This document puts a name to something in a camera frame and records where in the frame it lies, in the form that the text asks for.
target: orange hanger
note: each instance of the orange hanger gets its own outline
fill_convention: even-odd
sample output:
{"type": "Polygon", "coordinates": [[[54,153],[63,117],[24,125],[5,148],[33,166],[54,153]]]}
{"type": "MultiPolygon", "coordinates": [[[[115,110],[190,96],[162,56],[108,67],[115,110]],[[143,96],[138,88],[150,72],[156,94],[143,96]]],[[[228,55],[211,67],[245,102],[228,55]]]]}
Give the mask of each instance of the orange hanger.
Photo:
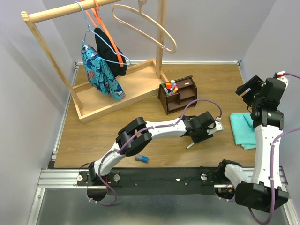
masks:
{"type": "MultiPolygon", "coordinates": [[[[96,5],[96,8],[97,8],[97,11],[100,11],[100,7],[99,7],[99,5],[98,5],[97,0],[94,0],[94,2],[95,2],[95,5],[96,5]]],[[[112,46],[113,46],[115,52],[117,53],[117,57],[118,57],[119,63],[123,63],[123,60],[122,60],[121,55],[118,54],[118,53],[120,53],[120,52],[119,52],[119,50],[118,50],[118,48],[117,48],[115,42],[113,41],[112,36],[111,36],[110,33],[108,32],[106,26],[105,26],[104,23],[102,22],[101,17],[98,16],[98,12],[96,11],[96,8],[92,8],[92,9],[91,9],[92,12],[93,12],[93,14],[94,14],[94,17],[96,18],[97,22],[102,26],[102,28],[103,28],[105,34],[107,35],[108,39],[109,39],[110,42],[112,43],[112,46]]],[[[92,19],[92,17],[90,16],[90,14],[89,14],[89,12],[88,12],[87,10],[86,10],[86,13],[87,13],[88,17],[90,18],[90,20],[92,21],[92,23],[94,24],[94,26],[95,26],[95,27],[98,27],[98,26],[96,25],[95,21],[92,19]]]]}

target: white wall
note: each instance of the white wall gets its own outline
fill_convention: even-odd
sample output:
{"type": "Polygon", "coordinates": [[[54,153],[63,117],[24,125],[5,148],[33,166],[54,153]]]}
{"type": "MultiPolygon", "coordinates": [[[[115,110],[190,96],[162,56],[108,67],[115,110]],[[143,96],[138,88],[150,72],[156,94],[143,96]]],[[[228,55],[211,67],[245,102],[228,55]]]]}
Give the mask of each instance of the white wall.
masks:
{"type": "MultiPolygon", "coordinates": [[[[289,71],[300,75],[300,1],[277,0],[268,18],[249,47],[241,64],[244,81],[254,75],[262,79],[275,72],[289,71]]],[[[285,130],[300,126],[300,80],[288,77],[279,110],[285,114],[285,130]]],[[[300,215],[299,132],[286,135],[280,146],[280,162],[289,183],[288,190],[300,215]]]]}
{"type": "MultiPolygon", "coordinates": [[[[71,4],[74,0],[43,0],[47,9],[71,4]]],[[[157,0],[148,0],[144,12],[157,19],[157,0]]],[[[166,29],[177,42],[175,54],[164,54],[164,60],[241,60],[258,33],[275,0],[168,0],[166,29]]],[[[137,8],[138,0],[117,4],[137,8]]],[[[156,38],[156,29],[133,13],[115,10],[119,18],[156,38]]],[[[111,15],[111,5],[101,7],[103,18],[118,47],[131,60],[155,58],[155,45],[119,24],[111,15]]],[[[86,24],[82,13],[54,19],[74,61],[82,61],[81,40],[86,24]]],[[[96,47],[93,34],[87,43],[96,47]]]]}
{"type": "MultiPolygon", "coordinates": [[[[27,224],[41,168],[49,162],[68,91],[20,12],[41,0],[3,1],[0,20],[0,224],[27,224]]],[[[71,80],[74,63],[52,21],[40,31],[71,80]]]]}

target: small bottle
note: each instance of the small bottle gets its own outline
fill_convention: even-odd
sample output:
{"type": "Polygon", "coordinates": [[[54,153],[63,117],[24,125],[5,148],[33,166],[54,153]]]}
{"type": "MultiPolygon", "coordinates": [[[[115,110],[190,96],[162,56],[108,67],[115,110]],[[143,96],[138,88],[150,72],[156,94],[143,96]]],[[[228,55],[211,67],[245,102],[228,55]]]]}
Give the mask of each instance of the small bottle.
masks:
{"type": "Polygon", "coordinates": [[[135,159],[136,159],[136,161],[141,161],[141,162],[143,162],[143,163],[147,163],[148,162],[148,157],[146,157],[146,156],[141,156],[140,154],[136,154],[135,155],[135,159]]]}

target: screw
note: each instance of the screw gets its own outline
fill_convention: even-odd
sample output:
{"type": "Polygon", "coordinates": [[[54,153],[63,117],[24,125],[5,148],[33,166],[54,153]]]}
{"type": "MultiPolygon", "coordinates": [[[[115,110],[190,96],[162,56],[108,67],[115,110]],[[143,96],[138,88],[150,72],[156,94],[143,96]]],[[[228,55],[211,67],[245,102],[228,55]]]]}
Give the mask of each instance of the screw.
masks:
{"type": "Polygon", "coordinates": [[[82,177],[82,175],[78,175],[78,177],[76,179],[77,179],[77,181],[82,181],[83,177],[82,177]]]}
{"type": "Polygon", "coordinates": [[[118,182],[120,180],[120,176],[118,174],[114,175],[113,180],[118,182]]]}
{"type": "Polygon", "coordinates": [[[207,180],[207,175],[206,174],[202,174],[201,175],[201,180],[207,180]]]}

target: clothes hanger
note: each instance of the clothes hanger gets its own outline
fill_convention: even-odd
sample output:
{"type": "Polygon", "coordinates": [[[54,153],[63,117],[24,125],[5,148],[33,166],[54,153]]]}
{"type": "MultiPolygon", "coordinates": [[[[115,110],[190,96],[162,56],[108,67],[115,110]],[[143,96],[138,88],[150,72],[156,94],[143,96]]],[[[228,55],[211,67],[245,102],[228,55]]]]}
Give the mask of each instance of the clothes hanger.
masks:
{"type": "Polygon", "coordinates": [[[142,12],[142,5],[146,4],[147,0],[139,0],[139,10],[129,7],[129,6],[125,6],[125,5],[119,5],[119,4],[115,4],[112,6],[112,15],[113,17],[120,23],[130,27],[131,29],[137,31],[138,33],[140,33],[141,35],[143,35],[145,38],[147,38],[148,40],[152,41],[153,43],[155,43],[158,47],[162,48],[163,50],[167,51],[169,54],[174,54],[177,51],[177,44],[174,40],[174,38],[165,30],[165,28],[163,28],[158,22],[156,22],[155,20],[153,20],[151,17],[149,17],[148,15],[144,14],[142,12]],[[136,27],[132,26],[131,24],[119,19],[115,14],[114,14],[114,10],[116,8],[120,8],[120,9],[125,9],[128,10],[130,12],[133,12],[139,16],[141,16],[142,18],[148,20],[149,22],[151,22],[152,24],[154,24],[155,26],[157,26],[165,35],[167,35],[173,45],[173,49],[170,50],[168,49],[166,46],[164,46],[162,43],[158,42],[156,39],[154,39],[153,37],[151,37],[150,35],[146,34],[145,32],[141,31],[140,29],[137,29],[136,27]]]}
{"type": "MultiPolygon", "coordinates": [[[[93,14],[94,14],[94,17],[96,18],[97,22],[102,26],[102,28],[103,28],[105,34],[107,35],[108,39],[110,40],[110,42],[111,42],[111,44],[112,44],[112,46],[113,46],[114,51],[115,51],[116,53],[120,53],[119,50],[118,50],[118,48],[117,48],[117,46],[116,46],[116,44],[115,44],[115,42],[114,42],[114,40],[113,40],[113,38],[112,38],[112,36],[111,36],[110,33],[108,32],[108,30],[107,30],[106,26],[104,25],[104,23],[102,22],[101,17],[98,16],[98,12],[100,11],[100,7],[99,7],[99,5],[98,5],[97,0],[94,0],[94,2],[95,2],[96,7],[91,9],[92,12],[93,12],[93,14]]],[[[95,26],[95,27],[98,27],[98,26],[96,25],[95,21],[93,20],[93,18],[90,16],[89,12],[88,12],[88,11],[85,11],[85,12],[86,12],[86,14],[88,15],[88,17],[90,18],[90,20],[92,21],[92,23],[94,24],[94,26],[95,26]]],[[[121,57],[120,54],[117,54],[117,58],[118,58],[118,61],[119,61],[119,62],[123,63],[123,60],[122,60],[122,57],[121,57]]]]}
{"type": "Polygon", "coordinates": [[[100,35],[98,35],[97,33],[95,33],[93,30],[92,30],[92,28],[90,27],[90,24],[89,24],[89,22],[88,22],[88,20],[87,20],[87,18],[86,18],[86,16],[85,16],[85,11],[84,11],[84,9],[83,9],[83,7],[81,6],[81,4],[78,2],[78,1],[76,1],[75,3],[77,3],[79,6],[80,6],[80,8],[81,8],[81,10],[82,10],[82,13],[83,13],[83,16],[84,16],[84,19],[85,19],[85,21],[86,21],[86,24],[88,25],[88,30],[85,32],[85,35],[84,35],[84,38],[83,38],[83,40],[82,40],[82,43],[85,43],[85,38],[86,38],[86,34],[88,33],[88,32],[92,32],[93,34],[95,34],[95,35],[97,35],[111,50],[112,50],[112,52],[115,54],[115,55],[121,55],[121,56],[123,56],[125,59],[127,59],[128,61],[129,61],[129,63],[122,63],[122,62],[115,62],[115,61],[110,61],[110,60],[106,60],[106,59],[103,59],[102,57],[101,57],[101,59],[103,59],[104,61],[107,61],[107,62],[112,62],[112,63],[116,63],[116,64],[123,64],[123,65],[131,65],[131,61],[130,61],[130,59],[127,57],[127,56],[125,56],[125,55],[123,55],[122,53],[116,53],[115,51],[114,51],[114,49],[106,42],[106,41],[104,41],[103,40],[103,38],[102,37],[100,37],[100,35]]]}

